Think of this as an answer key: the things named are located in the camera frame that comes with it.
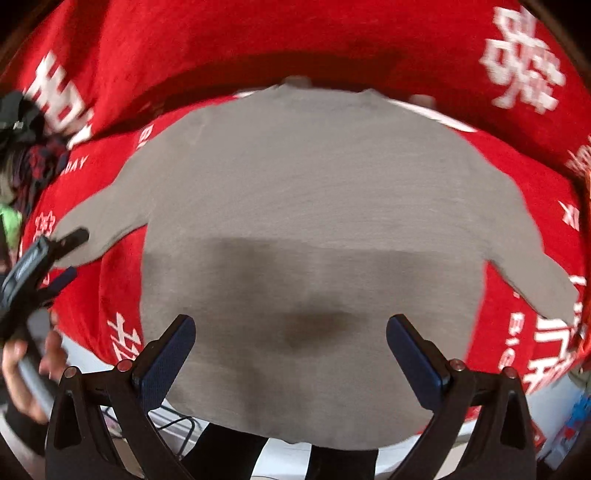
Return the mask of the person's left hand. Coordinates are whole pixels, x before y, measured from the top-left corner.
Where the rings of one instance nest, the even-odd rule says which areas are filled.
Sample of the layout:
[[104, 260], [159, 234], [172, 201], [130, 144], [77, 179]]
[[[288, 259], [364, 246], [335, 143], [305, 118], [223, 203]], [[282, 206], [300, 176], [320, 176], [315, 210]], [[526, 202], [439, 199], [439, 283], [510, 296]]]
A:
[[32, 378], [45, 378], [58, 382], [67, 367], [68, 354], [63, 347], [63, 338], [56, 329], [58, 316], [55, 311], [49, 313], [49, 326], [42, 329], [46, 333], [44, 354], [34, 363], [37, 373], [26, 366], [29, 350], [33, 346], [32, 336], [22, 326], [2, 347], [1, 369], [9, 397], [16, 410], [40, 425], [48, 422], [51, 408], [46, 408], [44, 401], [39, 402], [43, 395], [31, 389]]

